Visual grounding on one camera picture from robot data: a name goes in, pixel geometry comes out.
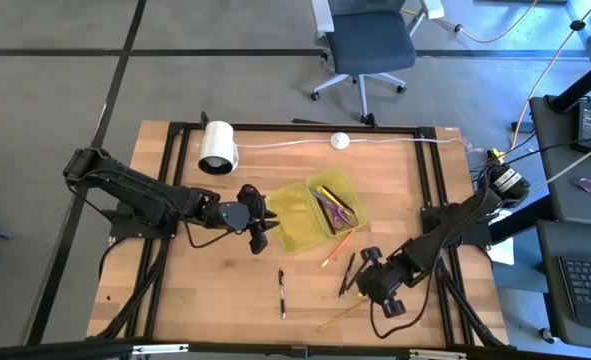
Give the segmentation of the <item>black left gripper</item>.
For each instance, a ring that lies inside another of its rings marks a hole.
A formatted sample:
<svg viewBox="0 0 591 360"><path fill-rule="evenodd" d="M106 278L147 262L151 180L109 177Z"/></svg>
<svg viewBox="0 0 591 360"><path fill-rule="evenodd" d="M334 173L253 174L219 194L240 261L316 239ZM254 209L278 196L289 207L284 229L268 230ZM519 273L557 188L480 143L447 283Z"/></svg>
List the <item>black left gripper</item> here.
<svg viewBox="0 0 591 360"><path fill-rule="evenodd" d="M267 210L265 197L253 185L243 185L236 201L220 203L219 197L214 197L205 205L206 228L251 230L249 245L252 254L260 254L268 245L263 231L279 225L277 215Z"/></svg>

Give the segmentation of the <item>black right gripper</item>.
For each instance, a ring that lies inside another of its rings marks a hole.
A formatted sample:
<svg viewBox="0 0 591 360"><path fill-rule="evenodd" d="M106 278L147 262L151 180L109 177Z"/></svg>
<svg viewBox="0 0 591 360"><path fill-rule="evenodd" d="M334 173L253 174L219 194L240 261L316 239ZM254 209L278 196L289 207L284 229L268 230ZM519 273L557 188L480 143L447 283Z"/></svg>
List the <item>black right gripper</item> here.
<svg viewBox="0 0 591 360"><path fill-rule="evenodd" d="M391 263L379 262L382 253L377 246L362 249L360 255L367 266L357 274L359 292L375 303L383 303L381 308L386 318L405 314L403 302L393 299L403 283L403 273Z"/></svg>

